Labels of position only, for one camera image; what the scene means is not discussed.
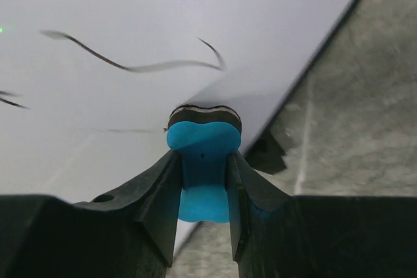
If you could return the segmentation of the blue bone-shaped eraser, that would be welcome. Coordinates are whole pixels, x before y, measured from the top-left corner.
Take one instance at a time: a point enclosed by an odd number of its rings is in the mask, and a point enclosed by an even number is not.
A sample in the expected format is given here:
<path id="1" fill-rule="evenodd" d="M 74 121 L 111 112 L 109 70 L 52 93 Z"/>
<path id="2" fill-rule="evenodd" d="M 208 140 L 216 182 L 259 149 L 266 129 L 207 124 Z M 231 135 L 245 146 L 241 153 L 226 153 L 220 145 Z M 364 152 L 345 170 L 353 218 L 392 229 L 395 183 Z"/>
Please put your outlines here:
<path id="1" fill-rule="evenodd" d="M 228 223 L 227 159 L 241 144 L 240 116 L 224 105 L 185 104 L 172 111 L 166 133 L 182 163 L 179 219 Z"/>

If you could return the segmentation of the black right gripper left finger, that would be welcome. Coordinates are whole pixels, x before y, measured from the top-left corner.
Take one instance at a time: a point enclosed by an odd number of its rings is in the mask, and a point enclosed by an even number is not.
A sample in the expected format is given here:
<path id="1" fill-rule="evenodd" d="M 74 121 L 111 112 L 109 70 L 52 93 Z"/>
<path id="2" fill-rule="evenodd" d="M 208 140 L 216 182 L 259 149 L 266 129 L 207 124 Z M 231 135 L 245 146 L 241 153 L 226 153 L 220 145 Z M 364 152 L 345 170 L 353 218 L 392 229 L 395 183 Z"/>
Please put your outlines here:
<path id="1" fill-rule="evenodd" d="M 91 202 L 1 197 L 2 277 L 164 277 L 173 260 L 180 158 L 152 167 Z"/>

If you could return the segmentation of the small black-framed whiteboard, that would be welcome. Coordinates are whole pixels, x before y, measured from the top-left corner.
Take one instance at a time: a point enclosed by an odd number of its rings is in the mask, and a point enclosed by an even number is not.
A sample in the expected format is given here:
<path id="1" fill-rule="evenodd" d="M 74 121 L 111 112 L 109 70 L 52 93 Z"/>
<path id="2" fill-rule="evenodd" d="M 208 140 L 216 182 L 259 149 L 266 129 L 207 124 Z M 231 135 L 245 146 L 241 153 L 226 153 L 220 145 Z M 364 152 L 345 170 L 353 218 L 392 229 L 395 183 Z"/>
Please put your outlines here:
<path id="1" fill-rule="evenodd" d="M 1 199 L 90 201 L 167 152 L 176 107 L 256 140 L 354 0 L 1 0 Z"/>

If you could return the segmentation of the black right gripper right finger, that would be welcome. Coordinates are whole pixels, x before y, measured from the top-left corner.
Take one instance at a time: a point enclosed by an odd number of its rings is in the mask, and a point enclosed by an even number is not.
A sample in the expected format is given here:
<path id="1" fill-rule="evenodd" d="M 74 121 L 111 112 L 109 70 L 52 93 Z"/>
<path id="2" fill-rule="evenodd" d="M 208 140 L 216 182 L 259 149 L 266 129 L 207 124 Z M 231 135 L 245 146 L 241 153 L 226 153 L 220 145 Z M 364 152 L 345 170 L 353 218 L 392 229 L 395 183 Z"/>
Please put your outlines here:
<path id="1" fill-rule="evenodd" d="M 416 198 L 290 196 L 241 154 L 227 161 L 240 277 L 415 277 Z"/>

